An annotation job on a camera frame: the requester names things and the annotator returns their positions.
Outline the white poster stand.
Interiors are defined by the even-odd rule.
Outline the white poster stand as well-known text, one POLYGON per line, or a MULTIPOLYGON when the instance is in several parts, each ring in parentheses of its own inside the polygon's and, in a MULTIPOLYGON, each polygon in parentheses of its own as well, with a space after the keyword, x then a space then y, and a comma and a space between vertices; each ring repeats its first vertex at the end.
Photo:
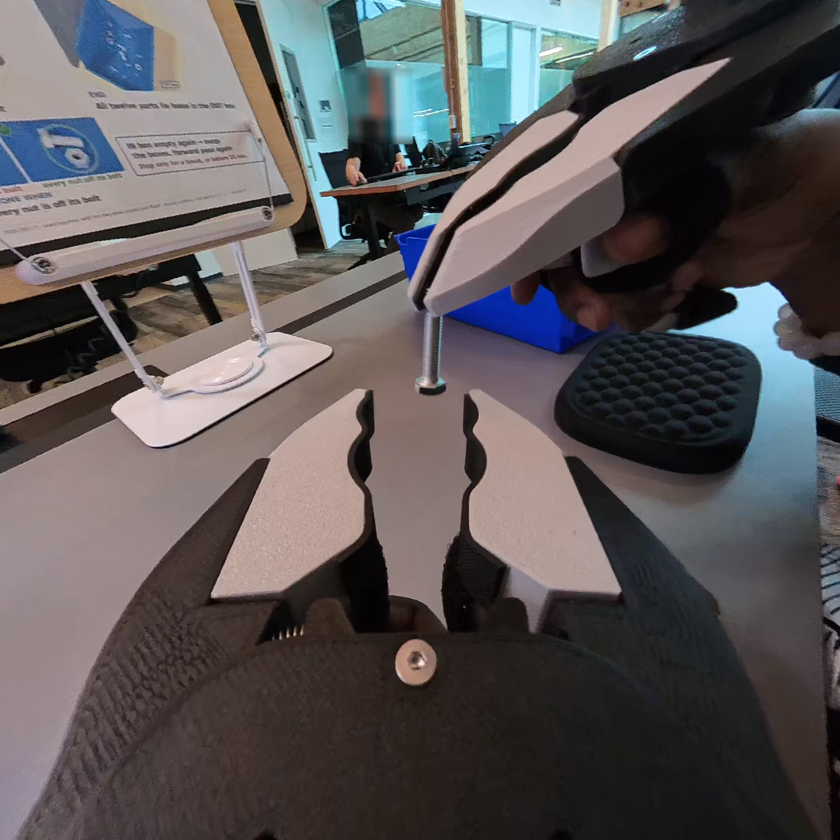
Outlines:
POLYGON ((266 330, 245 244, 238 240, 229 248, 248 306, 250 337, 166 377, 145 371, 130 345, 117 337, 104 305, 95 300, 92 281, 80 283, 142 384, 115 402, 111 415, 150 448, 168 448, 197 436, 333 356, 327 344, 266 330))

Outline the black angled table legs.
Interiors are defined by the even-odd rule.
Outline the black angled table legs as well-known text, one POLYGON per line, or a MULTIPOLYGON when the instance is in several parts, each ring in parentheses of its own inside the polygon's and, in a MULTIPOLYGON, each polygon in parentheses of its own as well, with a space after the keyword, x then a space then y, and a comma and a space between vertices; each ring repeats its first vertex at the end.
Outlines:
MULTIPOLYGON (((125 299, 180 278, 186 279, 207 323, 221 322, 194 255, 170 259, 131 275, 96 280, 95 300, 104 305, 113 320, 117 337, 131 343, 139 329, 125 299)), ((93 373, 99 362, 120 352, 117 339, 79 287, 2 304, 2 383, 24 385, 28 394, 38 393, 45 383, 64 376, 73 380, 93 373)))

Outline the person's right forearm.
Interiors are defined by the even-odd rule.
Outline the person's right forearm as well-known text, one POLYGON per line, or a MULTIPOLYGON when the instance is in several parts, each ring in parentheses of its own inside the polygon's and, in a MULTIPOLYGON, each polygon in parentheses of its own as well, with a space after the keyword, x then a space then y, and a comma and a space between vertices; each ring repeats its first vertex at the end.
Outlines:
POLYGON ((815 427, 819 437, 839 443, 839 358, 818 356, 815 368, 815 427))

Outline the instruction poster on tan board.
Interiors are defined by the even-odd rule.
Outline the instruction poster on tan board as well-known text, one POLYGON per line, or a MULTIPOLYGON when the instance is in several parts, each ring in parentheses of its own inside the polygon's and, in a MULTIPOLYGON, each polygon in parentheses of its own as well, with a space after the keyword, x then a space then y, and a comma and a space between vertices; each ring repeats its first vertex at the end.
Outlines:
POLYGON ((291 228, 235 2, 2 2, 2 305, 291 228))

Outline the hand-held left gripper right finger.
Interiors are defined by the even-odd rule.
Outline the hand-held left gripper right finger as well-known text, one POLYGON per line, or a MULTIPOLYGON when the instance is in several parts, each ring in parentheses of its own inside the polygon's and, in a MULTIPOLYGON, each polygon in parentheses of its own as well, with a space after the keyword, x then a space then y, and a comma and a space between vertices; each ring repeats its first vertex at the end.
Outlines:
POLYGON ((563 450, 489 394, 465 394, 459 529, 442 576, 447 628, 472 632, 499 601, 541 632, 555 603, 617 606, 623 592, 563 450))

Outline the long steel hex bolt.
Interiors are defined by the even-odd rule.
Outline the long steel hex bolt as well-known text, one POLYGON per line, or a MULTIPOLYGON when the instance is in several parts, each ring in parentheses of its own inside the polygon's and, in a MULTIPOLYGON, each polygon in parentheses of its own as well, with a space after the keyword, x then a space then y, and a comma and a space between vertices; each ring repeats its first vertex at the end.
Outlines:
POLYGON ((436 396, 446 390, 440 374, 443 347, 444 319, 429 312, 423 314, 422 372, 415 379, 415 388, 421 396, 436 396))

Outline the blue plastic bin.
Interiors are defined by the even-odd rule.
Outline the blue plastic bin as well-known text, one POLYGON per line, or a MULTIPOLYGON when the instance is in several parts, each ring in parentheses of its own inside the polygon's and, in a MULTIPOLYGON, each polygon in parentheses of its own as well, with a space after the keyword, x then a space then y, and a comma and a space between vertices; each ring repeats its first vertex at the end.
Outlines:
POLYGON ((525 306, 515 303, 511 290, 503 288, 451 311, 448 317, 556 354, 596 336, 596 332, 567 319, 552 292, 543 287, 525 306))

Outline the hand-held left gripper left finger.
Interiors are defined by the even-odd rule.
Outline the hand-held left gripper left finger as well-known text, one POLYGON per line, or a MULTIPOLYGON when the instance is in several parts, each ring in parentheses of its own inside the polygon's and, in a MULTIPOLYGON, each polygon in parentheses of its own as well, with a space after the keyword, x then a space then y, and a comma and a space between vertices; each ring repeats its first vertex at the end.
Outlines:
POLYGON ((371 491, 374 394, 358 388, 292 432, 269 456, 211 590, 213 602, 273 602, 276 630, 339 602, 351 626, 387 624, 389 586, 371 491))

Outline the wood-topped office desk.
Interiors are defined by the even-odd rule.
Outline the wood-topped office desk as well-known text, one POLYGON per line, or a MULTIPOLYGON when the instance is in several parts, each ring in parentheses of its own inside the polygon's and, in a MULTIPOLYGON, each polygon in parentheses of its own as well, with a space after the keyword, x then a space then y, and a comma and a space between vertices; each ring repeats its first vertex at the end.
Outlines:
POLYGON ((346 203, 355 201, 362 207, 369 231, 361 238, 368 245, 368 252, 354 265, 354 267, 357 267, 381 258, 384 253, 385 247, 378 234, 378 228, 371 209, 371 202, 375 198, 396 195, 401 197, 404 204, 408 207, 425 207, 433 200, 454 194, 461 183, 477 166, 478 162, 473 161, 463 167, 451 170, 405 173, 390 180, 367 182, 361 185, 340 186, 320 192, 320 196, 333 197, 338 201, 346 203))

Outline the black honeycomb wrist rest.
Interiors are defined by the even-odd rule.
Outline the black honeycomb wrist rest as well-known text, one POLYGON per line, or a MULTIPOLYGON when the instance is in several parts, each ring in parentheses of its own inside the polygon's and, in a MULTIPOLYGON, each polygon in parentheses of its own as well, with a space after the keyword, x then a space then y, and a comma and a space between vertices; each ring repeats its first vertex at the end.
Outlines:
POLYGON ((573 440, 642 466, 717 474, 751 442, 762 378, 759 359, 723 339, 610 335, 561 386, 554 422, 573 440))

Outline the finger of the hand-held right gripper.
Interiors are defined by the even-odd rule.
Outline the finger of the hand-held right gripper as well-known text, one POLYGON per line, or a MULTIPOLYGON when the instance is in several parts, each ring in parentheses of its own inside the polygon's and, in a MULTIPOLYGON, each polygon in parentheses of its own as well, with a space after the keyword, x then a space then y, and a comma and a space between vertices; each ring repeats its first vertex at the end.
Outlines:
POLYGON ((444 316, 469 305, 615 225, 625 207, 618 152, 728 62, 723 58, 679 71, 587 121, 581 116, 553 158, 458 227, 425 311, 444 316))
POLYGON ((469 173, 430 234, 409 284, 408 297, 416 310, 427 309, 427 295, 458 227, 497 201, 519 178, 553 158, 580 117, 568 109, 538 110, 469 173))

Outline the black white patterned pants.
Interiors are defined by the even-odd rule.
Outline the black white patterned pants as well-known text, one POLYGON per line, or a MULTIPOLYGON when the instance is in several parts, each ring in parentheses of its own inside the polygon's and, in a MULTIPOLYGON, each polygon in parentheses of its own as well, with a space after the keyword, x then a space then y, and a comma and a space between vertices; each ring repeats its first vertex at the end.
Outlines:
POLYGON ((822 659, 824 699, 831 733, 838 732, 839 716, 839 548, 821 550, 822 659))

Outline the person's right hand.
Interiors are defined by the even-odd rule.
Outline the person's right hand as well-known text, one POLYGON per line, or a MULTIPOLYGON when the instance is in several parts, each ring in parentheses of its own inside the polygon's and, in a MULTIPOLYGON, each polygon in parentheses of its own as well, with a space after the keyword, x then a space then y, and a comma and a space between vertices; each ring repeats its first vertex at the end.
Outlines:
POLYGON ((601 296, 570 266, 546 278, 594 332, 653 327, 694 287, 777 289, 814 336, 839 327, 839 113, 806 109, 761 129, 734 174, 728 215, 664 285, 601 296))

